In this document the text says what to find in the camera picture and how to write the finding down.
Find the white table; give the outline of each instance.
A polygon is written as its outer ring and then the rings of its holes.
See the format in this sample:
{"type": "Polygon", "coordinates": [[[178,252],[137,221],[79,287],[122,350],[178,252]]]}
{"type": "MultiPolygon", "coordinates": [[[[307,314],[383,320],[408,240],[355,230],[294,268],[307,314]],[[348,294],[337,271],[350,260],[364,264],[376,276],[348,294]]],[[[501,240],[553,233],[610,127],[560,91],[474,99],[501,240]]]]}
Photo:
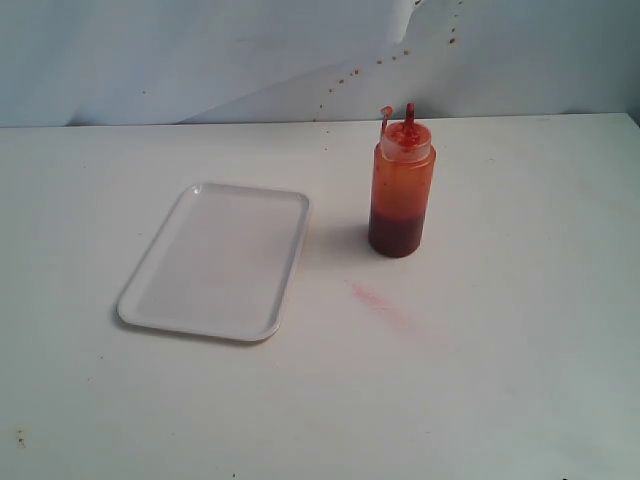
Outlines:
{"type": "Polygon", "coordinates": [[[640,131],[432,120],[422,248],[365,240],[379,122],[0,130],[0,478],[640,478],[640,131]],[[308,194],[242,347],[114,314],[197,181],[308,194]]]}

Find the red stain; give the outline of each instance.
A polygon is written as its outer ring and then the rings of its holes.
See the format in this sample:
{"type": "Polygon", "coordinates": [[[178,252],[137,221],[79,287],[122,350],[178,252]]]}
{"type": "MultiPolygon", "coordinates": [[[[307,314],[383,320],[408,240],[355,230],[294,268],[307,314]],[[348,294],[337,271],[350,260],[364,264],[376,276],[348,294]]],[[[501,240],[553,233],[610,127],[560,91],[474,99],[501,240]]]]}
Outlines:
{"type": "Polygon", "coordinates": [[[364,285],[351,282],[351,295],[360,303],[375,311],[398,333],[415,333],[415,325],[402,310],[364,285]]]}

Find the rectangular tray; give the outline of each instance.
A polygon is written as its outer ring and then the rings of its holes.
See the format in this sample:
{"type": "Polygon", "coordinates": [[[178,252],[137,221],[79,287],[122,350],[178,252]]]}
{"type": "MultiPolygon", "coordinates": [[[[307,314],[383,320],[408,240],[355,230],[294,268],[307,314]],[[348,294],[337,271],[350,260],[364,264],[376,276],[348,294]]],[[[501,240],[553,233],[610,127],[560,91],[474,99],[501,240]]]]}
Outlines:
{"type": "Polygon", "coordinates": [[[255,342],[273,335],[309,199],[202,183],[179,197],[118,302],[131,325],[255,342]]]}

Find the white wall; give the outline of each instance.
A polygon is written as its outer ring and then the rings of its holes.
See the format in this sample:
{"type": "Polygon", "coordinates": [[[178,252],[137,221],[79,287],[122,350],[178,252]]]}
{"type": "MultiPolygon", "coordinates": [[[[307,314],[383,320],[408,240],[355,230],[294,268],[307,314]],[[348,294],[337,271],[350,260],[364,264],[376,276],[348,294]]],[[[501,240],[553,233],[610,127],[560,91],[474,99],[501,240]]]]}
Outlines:
{"type": "Polygon", "coordinates": [[[7,0],[0,126],[640,110],[640,0],[407,3],[7,0]]]}

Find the condiment bottle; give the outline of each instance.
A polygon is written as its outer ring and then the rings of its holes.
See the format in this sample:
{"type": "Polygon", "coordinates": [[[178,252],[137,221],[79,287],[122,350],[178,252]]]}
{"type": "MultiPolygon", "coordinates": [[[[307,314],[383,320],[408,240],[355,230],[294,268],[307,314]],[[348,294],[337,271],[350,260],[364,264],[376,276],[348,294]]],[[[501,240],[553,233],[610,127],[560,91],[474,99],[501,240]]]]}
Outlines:
{"type": "Polygon", "coordinates": [[[369,243],[382,255],[399,258],[420,246],[436,151],[431,131],[414,120],[413,103],[403,122],[387,126],[392,112],[382,109],[374,150],[369,243]]]}

